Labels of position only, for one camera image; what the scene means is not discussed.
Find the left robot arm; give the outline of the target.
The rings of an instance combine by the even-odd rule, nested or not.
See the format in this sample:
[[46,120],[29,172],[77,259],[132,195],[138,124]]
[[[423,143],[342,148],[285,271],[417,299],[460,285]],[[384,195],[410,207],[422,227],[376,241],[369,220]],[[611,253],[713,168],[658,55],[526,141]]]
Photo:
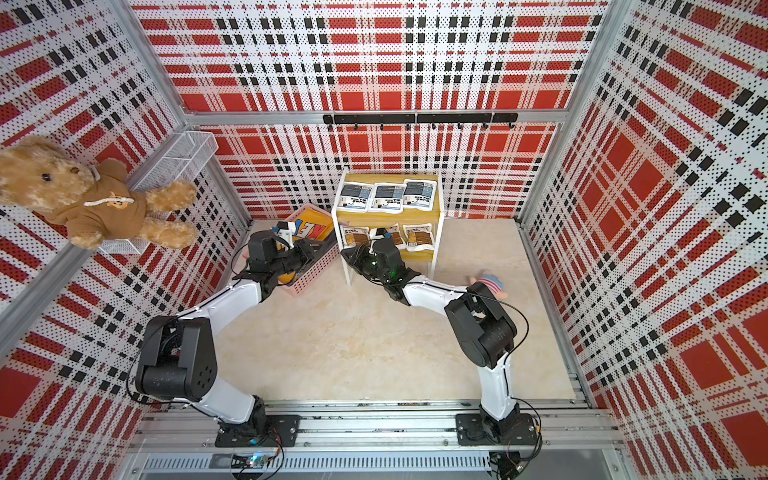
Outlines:
[[249,257],[233,284],[191,310],[157,316],[137,358],[135,389],[162,404],[189,406],[216,421],[218,448],[292,447],[301,418],[270,415],[264,401],[218,373],[215,337],[266,300],[281,276],[301,273],[315,258],[312,242],[286,230],[251,235]]

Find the brown coffee bag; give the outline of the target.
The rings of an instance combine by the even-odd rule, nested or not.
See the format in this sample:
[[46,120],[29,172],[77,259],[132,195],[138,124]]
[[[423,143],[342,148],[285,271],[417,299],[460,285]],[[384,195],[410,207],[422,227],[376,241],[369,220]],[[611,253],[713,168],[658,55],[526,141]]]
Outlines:
[[409,252],[433,251],[435,240],[431,223],[404,225],[406,250]]
[[[372,236],[373,236],[373,231],[374,231],[376,228],[380,228],[380,227],[375,227],[375,228],[372,228],[372,229],[370,230],[370,235],[369,235],[369,237],[370,237],[370,239],[371,239],[372,241],[376,240],[376,239],[373,239],[373,238],[372,238]],[[403,238],[402,238],[402,235],[401,235],[401,229],[400,229],[400,226],[399,226],[398,224],[394,224],[394,225],[391,225],[391,226],[389,226],[389,227],[383,227],[383,228],[387,228],[388,230],[390,230],[390,231],[391,231],[391,233],[393,234],[393,239],[391,239],[391,240],[393,241],[393,243],[394,243],[394,245],[395,245],[395,247],[396,247],[397,249],[399,249],[399,250],[404,250],[404,249],[406,248],[406,243],[405,243],[405,241],[404,241],[404,240],[403,240]]]
[[370,230],[368,227],[356,227],[350,225],[340,226],[341,249],[352,249],[365,245],[370,240]]

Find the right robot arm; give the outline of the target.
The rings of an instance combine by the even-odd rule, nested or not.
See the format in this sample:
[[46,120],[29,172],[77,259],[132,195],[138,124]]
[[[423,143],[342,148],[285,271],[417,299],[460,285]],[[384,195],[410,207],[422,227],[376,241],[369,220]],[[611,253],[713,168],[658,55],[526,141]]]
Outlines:
[[392,300],[447,318],[461,351],[478,369],[481,387],[479,412],[456,416],[461,446],[539,445],[539,417],[523,412],[522,401],[512,392],[510,356],[518,330],[486,285],[453,286],[431,280],[406,266],[390,238],[346,248],[341,255]]

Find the grey coffee bag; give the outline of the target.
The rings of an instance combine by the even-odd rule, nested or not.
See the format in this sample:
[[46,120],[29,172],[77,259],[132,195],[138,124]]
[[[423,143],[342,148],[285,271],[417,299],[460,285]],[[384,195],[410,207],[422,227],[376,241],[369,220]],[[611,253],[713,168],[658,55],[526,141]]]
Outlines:
[[372,184],[344,182],[338,193],[336,209],[351,213],[367,212],[373,189]]
[[402,213],[405,189],[404,183],[375,183],[369,198],[368,211],[388,214]]
[[404,209],[416,209],[426,212],[433,210],[437,192],[436,181],[406,179],[404,185],[405,189],[402,195]]

